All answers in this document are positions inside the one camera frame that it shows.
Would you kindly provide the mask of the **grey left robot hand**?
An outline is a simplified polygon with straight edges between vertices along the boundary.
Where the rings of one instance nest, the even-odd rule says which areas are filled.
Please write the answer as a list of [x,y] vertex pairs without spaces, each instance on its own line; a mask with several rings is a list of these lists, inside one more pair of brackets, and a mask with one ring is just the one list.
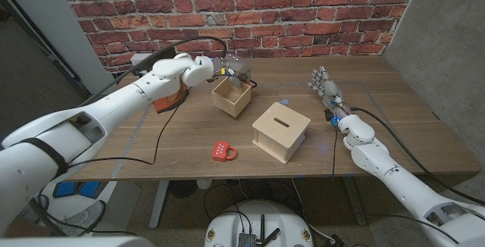
[[237,55],[226,54],[224,58],[212,58],[212,62],[214,75],[226,76],[236,88],[241,88],[242,82],[251,81],[251,65]]

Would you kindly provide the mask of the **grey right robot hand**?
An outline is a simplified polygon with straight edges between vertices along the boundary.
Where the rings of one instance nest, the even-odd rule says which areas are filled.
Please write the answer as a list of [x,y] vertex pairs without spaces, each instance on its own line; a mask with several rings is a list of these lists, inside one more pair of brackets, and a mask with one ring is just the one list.
[[337,119],[351,114],[351,109],[344,101],[341,89],[332,81],[323,66],[312,71],[308,87],[321,98],[326,109]]

